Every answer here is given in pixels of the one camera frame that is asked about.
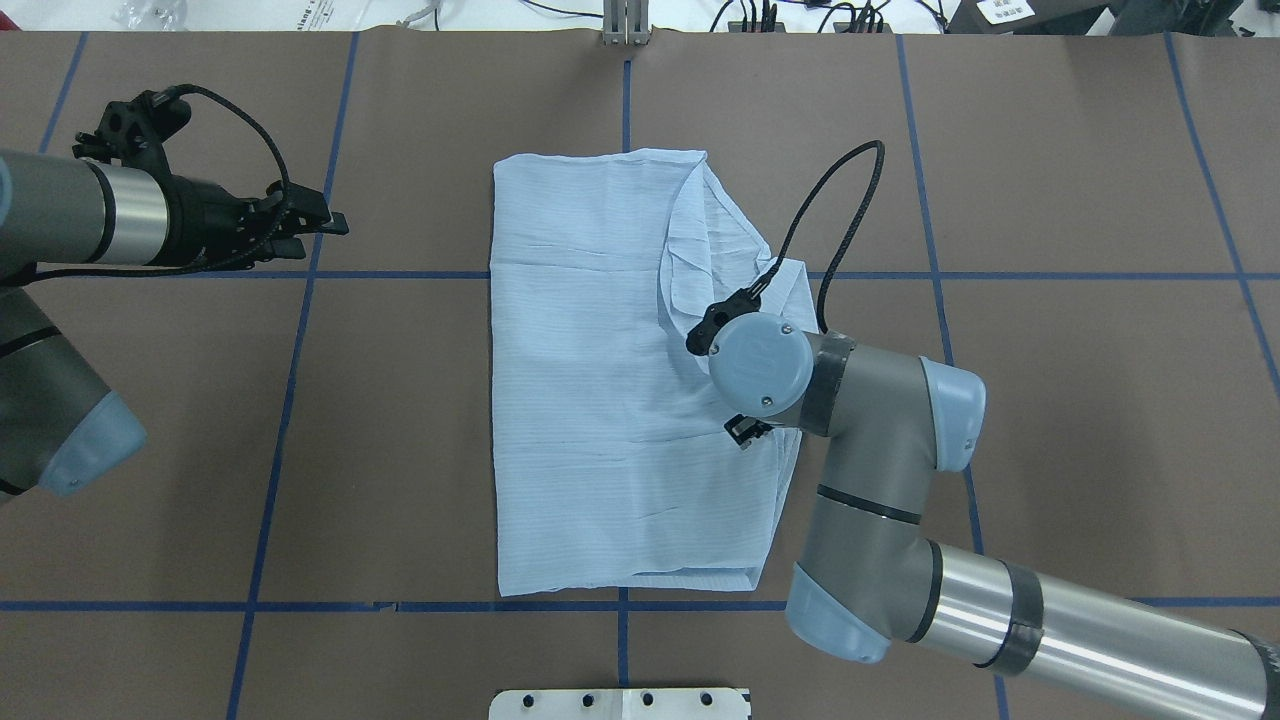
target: towel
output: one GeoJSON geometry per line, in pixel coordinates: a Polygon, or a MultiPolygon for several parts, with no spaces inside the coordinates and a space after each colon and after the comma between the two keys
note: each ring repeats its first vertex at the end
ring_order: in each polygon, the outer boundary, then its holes
{"type": "MultiPolygon", "coordinates": [[[[490,258],[498,589],[754,589],[800,432],[746,450],[685,336],[768,243],[707,152],[494,165],[490,258]]],[[[762,310],[817,332],[804,263],[762,310]]]]}

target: blue plastic cover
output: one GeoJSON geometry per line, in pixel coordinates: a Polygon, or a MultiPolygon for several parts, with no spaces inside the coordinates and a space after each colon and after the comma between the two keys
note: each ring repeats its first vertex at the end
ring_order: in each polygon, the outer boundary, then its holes
{"type": "Polygon", "coordinates": [[[111,391],[67,436],[38,484],[55,495],[70,495],[123,462],[146,441],[142,424],[111,391]]]}
{"type": "Polygon", "coordinates": [[[938,450],[938,470],[959,473],[969,466],[982,434],[987,414],[987,386],[982,378],[920,357],[924,378],[929,383],[929,405],[933,409],[933,438],[938,450]]]}
{"type": "Polygon", "coordinates": [[[791,578],[787,624],[804,642],[844,660],[879,662],[890,639],[822,589],[800,565],[791,578]]]}
{"type": "Polygon", "coordinates": [[[712,382],[730,407],[750,418],[795,405],[813,375],[809,338],[771,313],[733,318],[716,333],[712,351],[712,382]]]}
{"type": "Polygon", "coordinates": [[[9,174],[9,165],[0,158],[0,228],[13,206],[13,177],[9,174]]]}

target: black rubber band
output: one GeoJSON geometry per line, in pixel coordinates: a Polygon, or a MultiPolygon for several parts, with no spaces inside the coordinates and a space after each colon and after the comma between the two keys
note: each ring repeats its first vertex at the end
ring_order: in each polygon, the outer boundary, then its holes
{"type": "Polygon", "coordinates": [[[0,478],[0,492],[18,497],[19,495],[27,492],[27,488],[6,483],[4,478],[0,478]]]}
{"type": "Polygon", "coordinates": [[[908,512],[906,510],[899,510],[897,507],[881,505],[879,502],[874,502],[864,497],[858,497],[856,495],[849,495],[847,492],[841,492],[832,487],[819,484],[818,495],[826,497],[827,500],[833,500],[841,505],[847,505],[850,507],[856,507],[858,510],[874,512],[881,518],[888,518],[890,520],[897,520],[899,523],[910,523],[911,525],[920,524],[919,512],[908,512]]]}
{"type": "Polygon", "coordinates": [[[115,191],[111,190],[111,183],[97,163],[84,164],[93,170],[97,184],[102,188],[102,204],[106,206],[106,215],[102,219],[102,240],[97,241],[97,250],[84,260],[84,263],[97,263],[102,255],[106,255],[106,249],[111,247],[111,240],[115,237],[115,191]]]}
{"type": "Polygon", "coordinates": [[[1248,633],[1235,630],[1235,634],[1249,641],[1262,660],[1262,674],[1267,678],[1267,705],[1258,720],[1280,720],[1280,644],[1248,633]]]}
{"type": "Polygon", "coordinates": [[[32,345],[36,345],[37,342],[45,338],[60,334],[63,334],[61,331],[55,328],[54,325],[49,325],[47,328],[40,328],[38,331],[32,331],[22,337],[15,337],[9,342],[0,345],[0,359],[8,357],[9,355],[18,352],[23,347],[29,347],[32,345]]]}
{"type": "Polygon", "coordinates": [[[831,415],[836,411],[836,395],[845,379],[849,354],[858,343],[849,336],[832,332],[822,338],[813,363],[813,377],[800,405],[800,428],[820,437],[831,432],[831,415]]]}
{"type": "Polygon", "coordinates": [[[1039,577],[1021,565],[1005,562],[1009,583],[1014,592],[1014,606],[1009,611],[1009,630],[996,656],[975,667],[1014,676],[1027,669],[1039,651],[1044,637],[1044,593],[1039,577]]]}
{"type": "Polygon", "coordinates": [[[920,618],[920,624],[915,626],[911,637],[906,638],[909,643],[918,643],[924,639],[924,634],[933,625],[933,616],[938,614],[938,598],[942,597],[942,548],[933,541],[928,541],[928,543],[929,552],[933,553],[933,579],[929,583],[929,602],[924,606],[924,615],[920,618]]]}

